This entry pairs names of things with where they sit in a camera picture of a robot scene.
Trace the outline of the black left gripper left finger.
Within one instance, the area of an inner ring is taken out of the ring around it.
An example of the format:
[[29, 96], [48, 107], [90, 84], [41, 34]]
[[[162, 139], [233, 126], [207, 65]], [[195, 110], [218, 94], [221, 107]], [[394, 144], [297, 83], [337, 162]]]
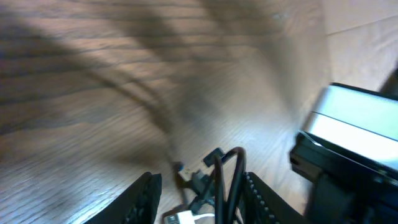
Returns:
[[162, 193], [162, 176], [146, 172], [86, 224], [153, 224]]

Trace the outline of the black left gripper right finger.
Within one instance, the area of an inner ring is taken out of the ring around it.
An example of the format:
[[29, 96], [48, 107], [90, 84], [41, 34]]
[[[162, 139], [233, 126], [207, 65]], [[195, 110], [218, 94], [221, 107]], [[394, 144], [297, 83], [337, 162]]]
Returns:
[[306, 224], [293, 209], [255, 173], [247, 172], [241, 195], [241, 216], [245, 224]]

